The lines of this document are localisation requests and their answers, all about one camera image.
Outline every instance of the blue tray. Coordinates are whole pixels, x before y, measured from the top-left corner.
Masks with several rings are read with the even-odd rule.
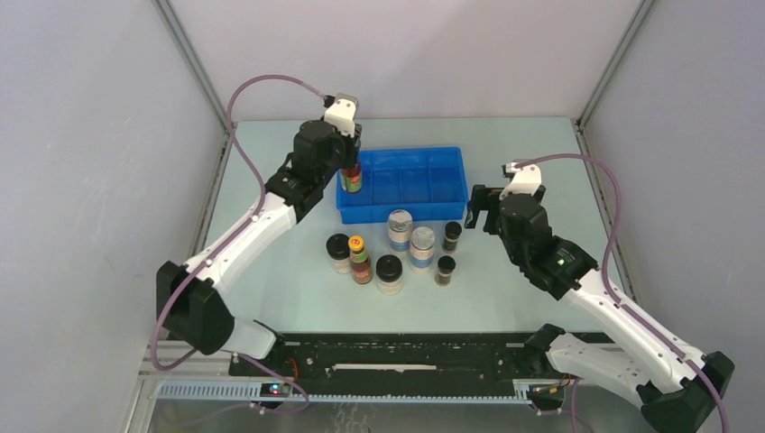
[[[415,221],[461,220],[467,204],[462,153],[457,147],[360,151],[362,188],[348,194],[337,174],[343,224],[382,223],[396,209]]]

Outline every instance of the small spice bottle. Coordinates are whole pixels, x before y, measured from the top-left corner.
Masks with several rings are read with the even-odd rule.
[[[348,239],[348,247],[351,250],[351,275],[359,284],[366,284],[372,280],[372,261],[364,248],[364,239],[359,236],[351,236]]]
[[[361,189],[361,162],[357,162],[353,169],[340,170],[340,185],[345,192],[355,194]]]
[[[386,295],[395,295],[403,287],[401,259],[392,254],[377,259],[377,289]]]
[[[409,251],[411,224],[411,214],[406,210],[394,210],[388,216],[388,238],[391,241],[391,253],[399,257],[407,254]]]
[[[451,254],[456,251],[456,242],[462,234],[462,226],[452,221],[447,223],[444,232],[444,243],[441,245],[441,249],[444,250],[444,253]]]
[[[411,232],[410,263],[415,272],[425,273],[433,264],[433,246],[436,234],[427,227],[417,227]]]
[[[436,272],[436,284],[447,286],[452,281],[452,272],[456,268],[455,260],[448,255],[438,259],[438,271]]]
[[[327,254],[329,254],[335,272],[349,273],[351,271],[349,258],[351,249],[348,247],[348,236],[342,233],[331,235],[327,239]]]

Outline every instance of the yellow cap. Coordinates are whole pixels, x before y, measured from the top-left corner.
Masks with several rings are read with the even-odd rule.
[[[348,239],[348,247],[351,251],[361,251],[364,249],[364,239],[359,235],[351,236]]]

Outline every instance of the white tabletop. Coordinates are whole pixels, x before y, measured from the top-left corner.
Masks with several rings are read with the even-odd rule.
[[[242,122],[237,137],[267,180],[292,148],[301,122]],[[572,126],[563,117],[362,120],[362,148],[455,145],[465,161],[468,191],[476,183],[507,184],[501,165],[560,152],[579,152]],[[542,205],[555,234],[600,260],[606,234],[581,161],[541,165],[548,192]],[[232,314],[258,319],[281,332],[512,332],[536,331],[552,323],[569,331],[598,330],[593,320],[536,289],[513,266],[497,236],[483,233],[484,217],[465,230],[453,257],[451,284],[439,287],[429,274],[404,263],[404,287],[395,296],[375,281],[355,284],[332,270],[325,250],[334,233],[361,235],[373,260],[388,253],[386,224],[349,225],[335,208],[335,182],[305,219],[276,240],[236,284]],[[208,231],[212,243],[258,197],[257,182],[238,153],[226,165]],[[445,221],[429,226],[443,239]],[[437,247],[437,257],[441,255]],[[611,275],[617,276],[615,266]]]

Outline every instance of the bottle with yellow cap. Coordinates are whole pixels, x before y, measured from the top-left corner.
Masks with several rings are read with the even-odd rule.
[[[351,250],[351,275],[357,283],[366,284],[372,280],[372,260],[364,248],[364,239],[359,235],[351,236],[348,247]]]

